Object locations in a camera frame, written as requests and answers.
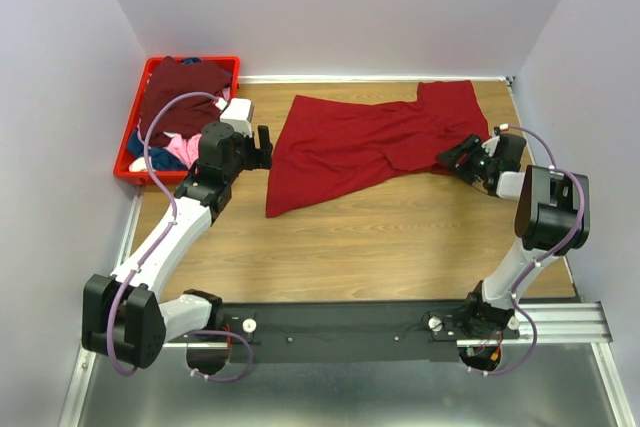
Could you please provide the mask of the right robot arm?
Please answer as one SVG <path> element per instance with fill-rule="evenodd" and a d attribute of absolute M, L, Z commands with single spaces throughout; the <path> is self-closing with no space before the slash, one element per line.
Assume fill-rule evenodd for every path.
<path fill-rule="evenodd" d="M 589 180 L 554 166 L 521 168 L 524 138 L 497 131 L 483 141 L 471 135 L 437 155 L 463 182 L 481 183 L 487 194 L 517 203 L 515 240 L 496 270 L 468 293 L 461 306 L 430 312 L 437 340 L 487 339 L 514 331 L 515 306 L 540 272 L 588 239 Z"/>

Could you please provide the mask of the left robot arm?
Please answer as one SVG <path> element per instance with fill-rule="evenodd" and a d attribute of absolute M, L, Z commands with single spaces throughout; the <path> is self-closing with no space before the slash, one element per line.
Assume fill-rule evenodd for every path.
<path fill-rule="evenodd" d="M 198 290 L 160 302 L 166 283 L 191 246 L 215 223 L 244 171 L 270 169 L 268 127 L 241 133 L 229 122 L 208 124 L 199 156 L 170 197 L 169 207 L 138 249 L 110 275 L 83 289 L 81 345 L 110 358 L 129 376 L 149 367 L 165 342 L 191 333 L 201 342 L 223 334 L 222 300 Z"/>

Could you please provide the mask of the red t-shirt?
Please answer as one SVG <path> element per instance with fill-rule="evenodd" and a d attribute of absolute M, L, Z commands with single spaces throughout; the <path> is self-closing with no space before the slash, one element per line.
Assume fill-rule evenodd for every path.
<path fill-rule="evenodd" d="M 412 101 L 366 105 L 298 95 L 269 172 L 269 218 L 422 172 L 488 122 L 469 81 L 421 83 Z"/>

